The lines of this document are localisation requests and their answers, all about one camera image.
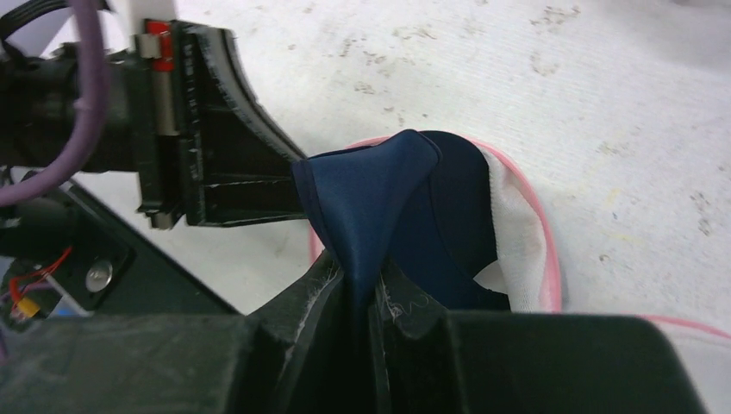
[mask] metal screw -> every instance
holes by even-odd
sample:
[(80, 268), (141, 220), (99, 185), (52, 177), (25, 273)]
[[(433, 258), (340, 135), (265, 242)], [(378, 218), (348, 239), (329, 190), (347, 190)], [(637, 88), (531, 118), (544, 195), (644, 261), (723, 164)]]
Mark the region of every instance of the metal screw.
[(86, 273), (86, 289), (96, 293), (102, 291), (112, 281), (112, 264), (108, 260), (100, 260)]

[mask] white floor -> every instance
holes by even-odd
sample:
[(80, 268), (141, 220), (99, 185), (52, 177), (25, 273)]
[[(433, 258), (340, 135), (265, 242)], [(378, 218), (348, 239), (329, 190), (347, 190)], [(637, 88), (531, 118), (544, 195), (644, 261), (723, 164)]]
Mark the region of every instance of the white floor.
[[(404, 128), (450, 130), (502, 148), (553, 219), (568, 311), (660, 314), (731, 332), (724, 3), (178, 7), (182, 19), (236, 32), (260, 103), (309, 154)], [(82, 180), (240, 311), (261, 306), (308, 266), (305, 223), (152, 231), (134, 213), (133, 176)]]

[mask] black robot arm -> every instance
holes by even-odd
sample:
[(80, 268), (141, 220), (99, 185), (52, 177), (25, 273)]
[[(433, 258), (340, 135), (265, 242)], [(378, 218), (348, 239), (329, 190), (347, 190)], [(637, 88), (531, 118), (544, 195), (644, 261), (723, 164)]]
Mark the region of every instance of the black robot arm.
[[(139, 212), (157, 229), (182, 215), (211, 227), (303, 218), (290, 163), (304, 153), (257, 104), (233, 34), (145, 24), (134, 50), (108, 55), (109, 110), (83, 171), (137, 172)], [(0, 165), (48, 165), (73, 128), (76, 45), (29, 61), (0, 63)]]

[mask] red wire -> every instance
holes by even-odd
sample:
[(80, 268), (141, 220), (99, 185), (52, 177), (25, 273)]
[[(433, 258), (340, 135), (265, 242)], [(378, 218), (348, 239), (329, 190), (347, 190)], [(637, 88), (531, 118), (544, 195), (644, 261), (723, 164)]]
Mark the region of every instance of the red wire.
[[(23, 294), (25, 293), (26, 288), (28, 288), (31, 285), (35, 285), (36, 283), (40, 283), (40, 282), (46, 280), (46, 278), (48, 276), (50, 276), (56, 270), (58, 270), (59, 266), (61, 266), (61, 263), (63, 263), (64, 260), (66, 260), (66, 258), (68, 257), (68, 255), (71, 254), (71, 251), (72, 251), (71, 247), (66, 248), (64, 250), (64, 253), (51, 266), (44, 267), (40, 270), (36, 270), (35, 272), (29, 273), (29, 274), (25, 274), (22, 276), (16, 276), (16, 277), (12, 278), (8, 282), (8, 290), (10, 290), (10, 297), (13, 299), (14, 307), (15, 307), (15, 304), (20, 302), (21, 299), (23, 298)], [(18, 282), (20, 280), (29, 279), (29, 278), (33, 278), (33, 277), (37, 277), (37, 276), (42, 276), (42, 277), (40, 279), (36, 280), (35, 282), (26, 285), (25, 288), (23, 289), (23, 292), (18, 291)]]

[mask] navy blue garment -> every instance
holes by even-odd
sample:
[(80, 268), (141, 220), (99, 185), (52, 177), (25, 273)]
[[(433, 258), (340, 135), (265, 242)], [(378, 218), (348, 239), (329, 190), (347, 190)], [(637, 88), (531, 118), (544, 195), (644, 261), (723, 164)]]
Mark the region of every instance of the navy blue garment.
[(433, 142), (407, 130), (375, 147), (292, 164), (312, 228), (347, 277), (356, 322), (365, 315), (404, 205), (439, 158)]
[(442, 156), (406, 204), (389, 254), (411, 281), (449, 309), (507, 310), (507, 296), (474, 280), (497, 260), (487, 161), (460, 136), (423, 134)]
[(300, 201), (365, 313), (387, 254), (451, 309), (508, 309), (472, 278), (497, 259), (488, 166), (469, 141), (405, 130), (293, 164)]

